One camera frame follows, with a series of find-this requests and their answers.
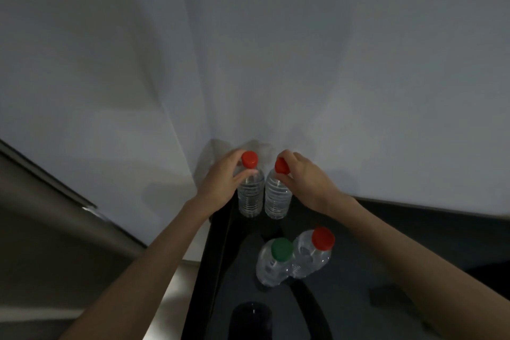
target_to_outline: person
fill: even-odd
[[[233,176],[245,150],[216,162],[197,195],[120,277],[61,336],[61,340],[141,340],[191,240],[256,170]],[[389,271],[445,339],[510,339],[510,301],[400,233],[342,193],[314,163],[283,151],[291,175],[278,175],[308,208],[336,219]]]

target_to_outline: forearm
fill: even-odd
[[[368,212],[353,198],[335,197],[328,213],[385,265],[395,281],[448,339],[510,335],[510,302]]]
[[[61,340],[141,340],[170,280],[205,219],[188,201],[144,254],[90,306]]]

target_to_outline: person's left hand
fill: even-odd
[[[238,185],[257,173],[257,169],[245,169],[233,176],[234,169],[244,152],[246,152],[244,149],[234,149],[209,169],[196,195],[202,207],[207,209],[207,216],[225,206]]]

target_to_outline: plastic bottle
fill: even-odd
[[[266,286],[277,286],[289,277],[292,266],[292,251],[294,247],[287,238],[276,238],[267,242],[257,260],[257,278]]]
[[[302,232],[294,240],[292,277],[305,278],[326,265],[331,258],[335,235],[325,227]]]
[[[247,169],[257,168],[258,156],[254,151],[246,151],[241,156],[241,162]],[[258,169],[258,174],[248,177],[237,187],[239,212],[247,218],[254,218],[262,211],[264,202],[264,173]]]
[[[264,209],[272,219],[282,219],[287,215],[292,199],[292,193],[287,186],[279,181],[276,174],[290,174],[289,166],[283,157],[278,157],[274,169],[267,175],[266,180],[266,203]]]

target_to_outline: bottle cap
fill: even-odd
[[[277,162],[274,164],[274,170],[277,174],[284,174],[289,175],[290,174],[290,168],[289,164],[285,161],[283,157],[278,157]]]
[[[258,164],[258,156],[254,151],[246,151],[241,155],[241,161],[245,168],[256,168]]]
[[[287,262],[292,257],[294,245],[287,238],[277,238],[271,245],[271,254],[278,262]]]
[[[335,244],[335,235],[326,227],[317,227],[312,234],[312,243],[317,250],[331,250]]]

